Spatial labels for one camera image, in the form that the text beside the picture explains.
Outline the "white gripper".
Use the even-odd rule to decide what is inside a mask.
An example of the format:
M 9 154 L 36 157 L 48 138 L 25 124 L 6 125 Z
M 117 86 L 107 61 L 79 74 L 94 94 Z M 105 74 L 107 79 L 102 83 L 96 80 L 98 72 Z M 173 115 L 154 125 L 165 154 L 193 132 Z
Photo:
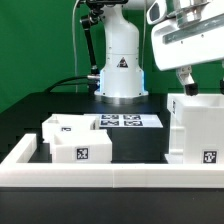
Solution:
M 187 96 L 198 94 L 189 65 L 222 60 L 224 69 L 224 0 L 153 0 L 147 22 L 153 25 L 157 67 L 178 68 L 176 76 Z M 220 93 L 224 95 L 224 75 Z

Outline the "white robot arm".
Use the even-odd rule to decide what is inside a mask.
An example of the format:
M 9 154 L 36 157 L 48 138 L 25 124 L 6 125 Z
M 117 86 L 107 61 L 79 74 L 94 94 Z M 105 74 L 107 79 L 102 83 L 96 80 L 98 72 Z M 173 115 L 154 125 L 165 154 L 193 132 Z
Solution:
M 133 103 L 144 99 L 144 72 L 139 66 L 139 31 L 124 19 L 122 9 L 145 9 L 152 26 L 151 41 L 157 67 L 174 69 L 193 96 L 198 85 L 191 67 L 224 60 L 224 0 L 86 0 L 88 24 L 104 24 L 106 64 L 95 74 L 97 99 Z

